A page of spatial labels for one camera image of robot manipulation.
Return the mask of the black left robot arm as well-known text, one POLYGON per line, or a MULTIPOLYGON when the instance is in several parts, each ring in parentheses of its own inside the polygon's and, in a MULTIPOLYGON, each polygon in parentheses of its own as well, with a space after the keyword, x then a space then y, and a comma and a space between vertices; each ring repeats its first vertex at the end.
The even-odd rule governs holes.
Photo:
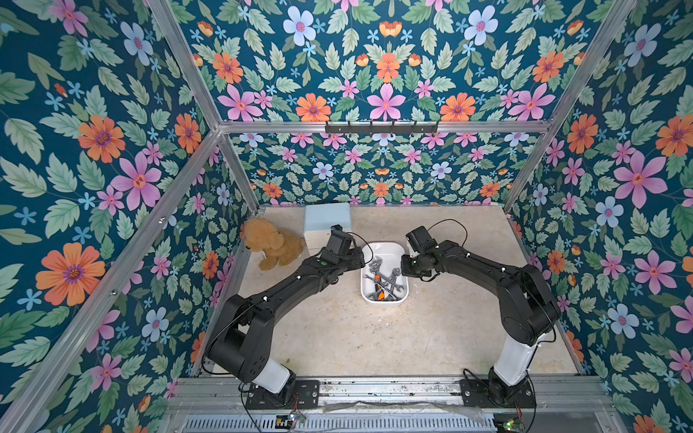
POLYGON ((337 283, 342 274, 365 265, 358 247, 341 255, 325 249, 270 289, 249 298, 232 296, 222 308, 205 356, 244 384, 282 393, 293 373, 271 358, 275 325, 303 301, 337 283))

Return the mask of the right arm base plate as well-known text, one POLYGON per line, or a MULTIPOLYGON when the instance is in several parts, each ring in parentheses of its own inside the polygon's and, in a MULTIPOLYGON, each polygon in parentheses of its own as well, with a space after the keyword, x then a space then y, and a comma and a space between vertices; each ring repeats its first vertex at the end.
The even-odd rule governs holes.
POLYGON ((535 394, 528 378, 508 386, 499 379, 463 378, 459 382, 465 406, 483 409, 532 409, 535 394))

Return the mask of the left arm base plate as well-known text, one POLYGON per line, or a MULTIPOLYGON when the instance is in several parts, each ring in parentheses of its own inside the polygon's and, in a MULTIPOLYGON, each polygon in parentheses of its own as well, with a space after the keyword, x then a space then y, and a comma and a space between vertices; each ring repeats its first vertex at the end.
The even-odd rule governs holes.
POLYGON ((321 382, 317 380, 290 380, 279 393, 252 384, 245 397, 249 410, 307 410, 319 406, 321 382))

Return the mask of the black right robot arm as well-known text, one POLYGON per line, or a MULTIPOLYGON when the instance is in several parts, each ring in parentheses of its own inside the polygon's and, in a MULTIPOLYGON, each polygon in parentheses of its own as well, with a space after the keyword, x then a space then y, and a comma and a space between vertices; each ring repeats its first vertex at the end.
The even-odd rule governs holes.
POLYGON ((529 264, 498 263, 445 241, 403 255, 401 269, 404 276, 426 283, 440 274, 455 275, 496 296, 506 338, 489 376, 507 387, 518 386, 525 379, 539 344, 552 339, 561 317, 548 283, 529 264))

